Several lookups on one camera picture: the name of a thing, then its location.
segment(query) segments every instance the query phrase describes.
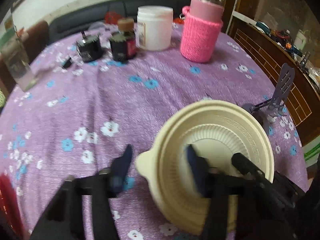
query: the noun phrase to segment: purple floral tablecloth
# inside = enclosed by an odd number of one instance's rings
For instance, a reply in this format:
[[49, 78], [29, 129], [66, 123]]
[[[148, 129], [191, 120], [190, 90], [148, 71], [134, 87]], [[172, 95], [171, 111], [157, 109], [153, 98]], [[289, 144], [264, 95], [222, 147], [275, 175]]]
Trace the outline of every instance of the purple floral tablecloth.
[[[182, 26], [173, 28], [168, 50], [140, 52], [127, 64], [114, 62], [108, 52], [84, 64], [74, 45], [80, 34], [51, 44], [34, 60], [32, 70], [42, 78], [27, 93], [16, 87], [0, 116], [0, 173], [11, 179], [27, 230], [69, 174], [93, 175], [129, 143], [134, 158], [149, 150], [163, 124], [183, 107], [210, 99], [241, 106], [272, 96], [271, 81], [229, 36], [220, 34], [210, 63], [196, 64], [179, 52]], [[102, 34], [103, 46], [109, 36]], [[63, 70], [68, 55], [76, 63]], [[307, 190], [301, 142], [284, 112], [286, 117], [269, 117], [275, 169]], [[166, 221], [133, 162], [124, 192], [111, 207], [121, 239], [193, 239]], [[93, 239], [89, 197], [84, 220], [87, 239]]]

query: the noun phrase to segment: pink knitted bottle sleeve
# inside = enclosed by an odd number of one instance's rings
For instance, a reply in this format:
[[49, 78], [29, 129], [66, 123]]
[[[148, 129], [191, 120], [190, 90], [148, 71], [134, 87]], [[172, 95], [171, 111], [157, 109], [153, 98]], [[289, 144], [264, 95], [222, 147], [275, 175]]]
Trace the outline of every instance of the pink knitted bottle sleeve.
[[214, 23], [193, 17], [190, 7], [182, 9], [186, 19], [182, 33], [180, 52], [193, 62], [208, 62], [213, 53], [223, 22]]

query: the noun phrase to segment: purple metal stand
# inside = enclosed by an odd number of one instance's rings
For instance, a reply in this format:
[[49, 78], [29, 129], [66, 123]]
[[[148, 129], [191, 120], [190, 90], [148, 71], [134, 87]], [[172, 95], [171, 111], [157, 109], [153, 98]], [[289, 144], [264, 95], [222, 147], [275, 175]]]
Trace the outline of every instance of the purple metal stand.
[[269, 122], [266, 115], [260, 109], [268, 106], [266, 114], [272, 117], [278, 115], [285, 116], [282, 109], [287, 101], [293, 83], [294, 74], [294, 68], [290, 67], [287, 63], [284, 63], [281, 67], [279, 79], [272, 98], [257, 105], [246, 103], [242, 106], [244, 110], [252, 114], [252, 116], [261, 124], [267, 134], [269, 134]]

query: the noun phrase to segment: pink bottle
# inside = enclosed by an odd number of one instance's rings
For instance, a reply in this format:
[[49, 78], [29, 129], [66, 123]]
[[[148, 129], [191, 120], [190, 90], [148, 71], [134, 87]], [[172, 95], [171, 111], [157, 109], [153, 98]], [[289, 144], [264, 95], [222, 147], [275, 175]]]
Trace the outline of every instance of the pink bottle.
[[185, 24], [181, 54], [194, 62], [210, 60], [222, 28], [223, 0], [191, 0], [182, 10]]

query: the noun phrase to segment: brown bottle cap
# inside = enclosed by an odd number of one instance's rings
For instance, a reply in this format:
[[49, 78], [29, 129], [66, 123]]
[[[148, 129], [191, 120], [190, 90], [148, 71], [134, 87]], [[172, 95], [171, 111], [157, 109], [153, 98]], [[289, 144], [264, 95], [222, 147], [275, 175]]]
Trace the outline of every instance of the brown bottle cap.
[[134, 28], [133, 18], [123, 18], [118, 20], [118, 29], [122, 32], [132, 31]]

